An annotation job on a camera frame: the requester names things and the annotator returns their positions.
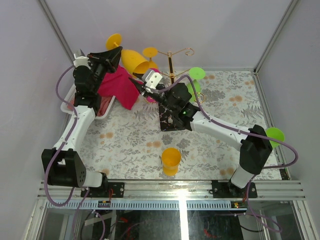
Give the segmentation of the orange plastic wine glass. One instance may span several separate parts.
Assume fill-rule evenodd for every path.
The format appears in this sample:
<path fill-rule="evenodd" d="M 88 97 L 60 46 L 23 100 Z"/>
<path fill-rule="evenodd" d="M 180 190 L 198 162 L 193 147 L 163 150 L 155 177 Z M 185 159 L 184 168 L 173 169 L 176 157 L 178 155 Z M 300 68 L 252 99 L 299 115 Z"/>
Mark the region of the orange plastic wine glass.
<path fill-rule="evenodd" d="M 152 69 L 158 69 L 158 65 L 153 61 L 153 58 L 158 54 L 158 50 L 155 47 L 147 47 L 142 51 L 142 54 L 148 58 L 149 67 Z"/>

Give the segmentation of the green wine glass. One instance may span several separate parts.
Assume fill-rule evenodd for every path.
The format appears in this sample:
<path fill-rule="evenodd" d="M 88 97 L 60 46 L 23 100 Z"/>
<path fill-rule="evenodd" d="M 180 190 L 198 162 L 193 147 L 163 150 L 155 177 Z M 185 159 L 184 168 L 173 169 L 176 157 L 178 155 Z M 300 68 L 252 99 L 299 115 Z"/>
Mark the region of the green wine glass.
<path fill-rule="evenodd" d="M 195 91 L 197 93 L 198 98 L 200 98 L 201 94 L 202 94 L 202 88 L 201 88 L 201 85 L 199 83 L 199 80 L 202 80 L 206 76 L 206 73 L 200 67 L 192 67 L 189 70 L 188 74 L 192 78 L 192 82 L 193 82 Z M 187 88 L 188 88 L 188 92 L 191 94 L 190 101 L 191 102 L 196 102 L 195 92 L 193 90 L 192 84 L 188 83 L 187 84 Z"/>
<path fill-rule="evenodd" d="M 266 136 L 272 139 L 276 139 L 278 141 L 284 142 L 285 141 L 285 134 L 276 127 L 269 127 L 265 130 Z M 271 141 L 270 140 L 271 147 L 274 149 L 280 145 L 280 143 Z"/>

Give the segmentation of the magenta plastic wine glass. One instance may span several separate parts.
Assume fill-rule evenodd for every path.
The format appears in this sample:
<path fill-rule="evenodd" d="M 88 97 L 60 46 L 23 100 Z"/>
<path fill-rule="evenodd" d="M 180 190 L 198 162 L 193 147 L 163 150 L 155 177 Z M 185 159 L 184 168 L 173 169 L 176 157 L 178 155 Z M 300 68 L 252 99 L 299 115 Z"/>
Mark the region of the magenta plastic wine glass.
<path fill-rule="evenodd" d="M 146 101 L 150 104 L 156 103 L 156 101 L 152 97 L 149 97 L 149 96 L 146 98 Z"/>

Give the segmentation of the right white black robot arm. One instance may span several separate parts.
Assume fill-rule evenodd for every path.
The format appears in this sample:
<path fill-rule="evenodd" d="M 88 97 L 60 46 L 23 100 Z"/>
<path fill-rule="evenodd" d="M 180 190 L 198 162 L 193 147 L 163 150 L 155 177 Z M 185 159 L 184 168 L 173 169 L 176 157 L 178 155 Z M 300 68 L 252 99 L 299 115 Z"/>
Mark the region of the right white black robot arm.
<path fill-rule="evenodd" d="M 130 78 L 142 96 L 151 97 L 169 112 L 176 126 L 207 134 L 239 151 L 239 166 L 224 192 L 236 198 L 245 194 L 249 181 L 261 173 L 273 150 L 263 127 L 245 128 L 211 117 L 200 103 L 193 105 L 190 102 L 192 94 L 180 79 L 169 87 L 161 84 L 162 80 L 162 75 L 152 69 L 146 73 L 134 73 Z"/>

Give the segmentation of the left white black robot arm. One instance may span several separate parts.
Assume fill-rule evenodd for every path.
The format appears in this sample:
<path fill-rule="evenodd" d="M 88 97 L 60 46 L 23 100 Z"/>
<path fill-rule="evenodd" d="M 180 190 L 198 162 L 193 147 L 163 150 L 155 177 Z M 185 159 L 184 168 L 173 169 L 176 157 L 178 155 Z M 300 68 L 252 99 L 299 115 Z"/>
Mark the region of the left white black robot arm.
<path fill-rule="evenodd" d="M 108 178 L 101 172 L 88 171 L 79 150 L 91 123 L 95 120 L 102 97 L 98 90 L 106 74 L 116 72 L 122 47 L 98 53 L 74 55 L 73 70 L 75 94 L 70 104 L 73 111 L 62 136 L 51 149 L 41 154 L 45 172 L 44 189 L 48 186 L 89 188 L 89 196 L 105 197 L 110 192 Z"/>

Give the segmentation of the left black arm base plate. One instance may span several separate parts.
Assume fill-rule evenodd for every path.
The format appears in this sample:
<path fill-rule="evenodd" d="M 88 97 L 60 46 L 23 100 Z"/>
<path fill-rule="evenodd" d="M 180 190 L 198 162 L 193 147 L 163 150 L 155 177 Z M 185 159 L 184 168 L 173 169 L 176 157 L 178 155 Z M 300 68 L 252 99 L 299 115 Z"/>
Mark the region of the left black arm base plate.
<path fill-rule="evenodd" d="M 125 183 L 118 181 L 104 181 L 99 187 L 90 187 L 88 198 L 116 199 L 123 198 Z"/>

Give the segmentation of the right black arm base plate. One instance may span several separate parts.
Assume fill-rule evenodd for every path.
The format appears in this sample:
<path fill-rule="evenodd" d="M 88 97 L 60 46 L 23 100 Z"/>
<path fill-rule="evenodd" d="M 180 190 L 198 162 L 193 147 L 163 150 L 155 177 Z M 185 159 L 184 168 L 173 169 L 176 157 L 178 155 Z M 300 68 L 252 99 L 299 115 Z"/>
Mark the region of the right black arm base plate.
<path fill-rule="evenodd" d="M 251 182 L 247 194 L 247 186 L 244 188 L 239 188 L 230 180 L 212 180 L 211 181 L 211 192 L 214 198 L 219 199 L 235 199 L 244 198 L 248 196 L 249 198 L 256 199 L 258 197 L 257 188 L 255 183 Z"/>

